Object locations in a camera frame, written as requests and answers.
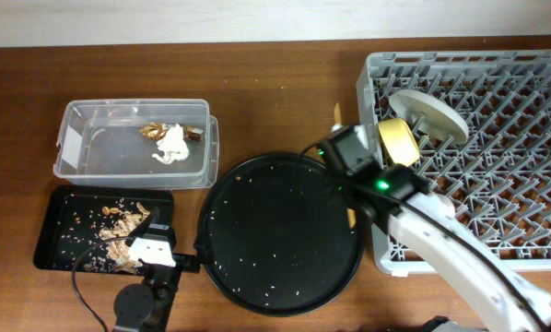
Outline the yellow bowl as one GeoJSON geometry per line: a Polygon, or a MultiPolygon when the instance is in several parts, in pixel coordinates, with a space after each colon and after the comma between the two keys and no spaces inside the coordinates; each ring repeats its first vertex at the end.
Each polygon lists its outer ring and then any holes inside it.
{"type": "Polygon", "coordinates": [[[409,167],[420,159],[418,144],[404,119],[393,118],[381,121],[378,129],[381,142],[394,164],[409,167]]]}

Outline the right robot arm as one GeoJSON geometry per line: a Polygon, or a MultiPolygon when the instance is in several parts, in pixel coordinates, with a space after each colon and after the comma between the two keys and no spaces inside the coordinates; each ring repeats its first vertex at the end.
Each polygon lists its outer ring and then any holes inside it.
{"type": "Polygon", "coordinates": [[[487,330],[551,331],[551,294],[496,257],[426,180],[401,164],[382,168],[353,125],[315,147],[348,206],[429,263],[487,330]]]}

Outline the grey plate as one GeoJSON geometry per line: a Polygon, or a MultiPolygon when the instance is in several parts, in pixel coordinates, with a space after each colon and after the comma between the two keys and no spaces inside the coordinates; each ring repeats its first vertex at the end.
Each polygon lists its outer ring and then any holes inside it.
{"type": "Polygon", "coordinates": [[[451,106],[413,89],[402,89],[389,98],[393,111],[415,129],[438,140],[450,136],[454,144],[464,144],[469,138],[469,127],[451,106]]]}

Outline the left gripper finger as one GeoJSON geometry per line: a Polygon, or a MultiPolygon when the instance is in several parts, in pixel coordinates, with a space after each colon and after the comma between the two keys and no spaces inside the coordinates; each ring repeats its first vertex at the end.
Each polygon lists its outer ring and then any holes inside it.
{"type": "Polygon", "coordinates": [[[135,238],[143,237],[150,228],[150,225],[158,221],[159,212],[159,208],[155,207],[150,214],[130,232],[130,236],[135,238]]]}
{"type": "Polygon", "coordinates": [[[193,247],[196,251],[197,260],[201,265],[211,264],[211,243],[207,233],[198,233],[193,247]]]}

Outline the food scraps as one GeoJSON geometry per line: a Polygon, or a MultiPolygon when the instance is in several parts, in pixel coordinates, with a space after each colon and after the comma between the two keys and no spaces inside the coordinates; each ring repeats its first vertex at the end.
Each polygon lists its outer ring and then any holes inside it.
{"type": "MultiPolygon", "coordinates": [[[[90,210],[85,220],[74,211],[71,225],[64,226],[57,238],[52,266],[71,269],[78,257],[91,245],[128,236],[150,212],[140,202],[131,202],[127,206],[104,206],[98,214],[90,210]]],[[[88,253],[77,270],[137,274],[143,265],[131,260],[128,250],[125,240],[105,243],[88,253]]]]}

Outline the white tissue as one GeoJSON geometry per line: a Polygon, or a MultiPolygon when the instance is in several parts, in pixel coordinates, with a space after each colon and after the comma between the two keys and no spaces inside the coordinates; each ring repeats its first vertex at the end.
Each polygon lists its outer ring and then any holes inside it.
{"type": "Polygon", "coordinates": [[[184,139],[183,128],[179,124],[171,126],[166,135],[157,141],[157,146],[162,154],[153,153],[152,157],[166,165],[170,165],[174,161],[186,160],[190,155],[190,150],[184,139]]]}

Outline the gold foil wrapper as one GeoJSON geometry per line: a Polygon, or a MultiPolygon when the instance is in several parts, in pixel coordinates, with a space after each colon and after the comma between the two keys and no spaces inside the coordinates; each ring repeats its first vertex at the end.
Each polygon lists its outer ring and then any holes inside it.
{"type": "Polygon", "coordinates": [[[203,141],[205,131],[201,128],[191,125],[149,123],[138,130],[138,132],[147,139],[160,140],[173,128],[179,126],[183,132],[183,138],[192,141],[203,141]]]}

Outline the wooden chopstick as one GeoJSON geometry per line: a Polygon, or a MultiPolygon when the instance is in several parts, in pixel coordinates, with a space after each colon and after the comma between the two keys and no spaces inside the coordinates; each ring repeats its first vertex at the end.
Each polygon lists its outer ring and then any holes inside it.
{"type": "Polygon", "coordinates": [[[356,224],[357,224],[356,213],[351,208],[348,208],[346,210],[346,212],[347,212],[347,217],[348,217],[349,228],[354,229],[356,227],[356,224]]]}
{"type": "Polygon", "coordinates": [[[340,125],[342,123],[342,114],[339,103],[334,106],[334,123],[336,125],[340,125]]]}

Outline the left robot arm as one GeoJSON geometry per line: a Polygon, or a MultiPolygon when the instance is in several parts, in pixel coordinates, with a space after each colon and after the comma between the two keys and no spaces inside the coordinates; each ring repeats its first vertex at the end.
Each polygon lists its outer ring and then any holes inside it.
{"type": "Polygon", "coordinates": [[[197,255],[176,254],[175,231],[156,207],[133,231],[127,241],[128,256],[145,268],[140,283],[124,287],[116,296],[113,310],[115,331],[164,331],[184,272],[197,273],[197,255]]]}

